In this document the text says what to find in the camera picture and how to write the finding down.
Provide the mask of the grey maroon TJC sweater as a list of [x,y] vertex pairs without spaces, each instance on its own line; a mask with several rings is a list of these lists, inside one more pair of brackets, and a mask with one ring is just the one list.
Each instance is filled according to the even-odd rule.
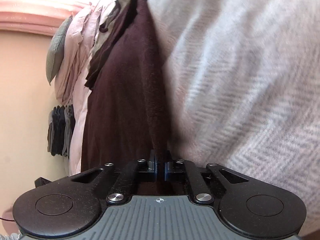
[[92,57],[91,91],[81,170],[105,163],[121,168],[154,154],[168,157],[171,124],[162,61],[147,0],[116,3],[107,40]]

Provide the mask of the stack of folded clothes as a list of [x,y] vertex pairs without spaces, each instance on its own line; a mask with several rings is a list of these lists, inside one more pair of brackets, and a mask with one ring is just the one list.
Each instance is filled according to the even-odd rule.
[[74,127],[73,105],[56,106],[49,113],[47,151],[52,156],[61,155],[69,158]]

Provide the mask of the pink pillow stack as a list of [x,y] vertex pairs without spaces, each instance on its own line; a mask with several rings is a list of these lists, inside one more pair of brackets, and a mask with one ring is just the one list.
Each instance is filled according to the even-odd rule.
[[120,6],[87,6],[72,19],[66,33],[64,58],[55,77],[55,95],[63,106],[74,109],[75,127],[67,147],[68,175],[81,171],[82,141],[90,90],[85,86],[92,56],[99,50],[113,28]]

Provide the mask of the pink grey bed duvet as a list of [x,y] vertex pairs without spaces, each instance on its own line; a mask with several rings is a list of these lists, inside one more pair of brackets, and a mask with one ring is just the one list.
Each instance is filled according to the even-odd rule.
[[172,154],[287,189],[319,230],[319,0],[148,0]]

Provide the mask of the grey checked pillow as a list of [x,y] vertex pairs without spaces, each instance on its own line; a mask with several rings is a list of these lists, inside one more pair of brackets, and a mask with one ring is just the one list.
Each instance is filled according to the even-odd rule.
[[51,84],[61,67],[64,58],[66,34],[72,19],[73,16],[69,16],[61,23],[50,42],[46,58],[46,77],[49,84]]

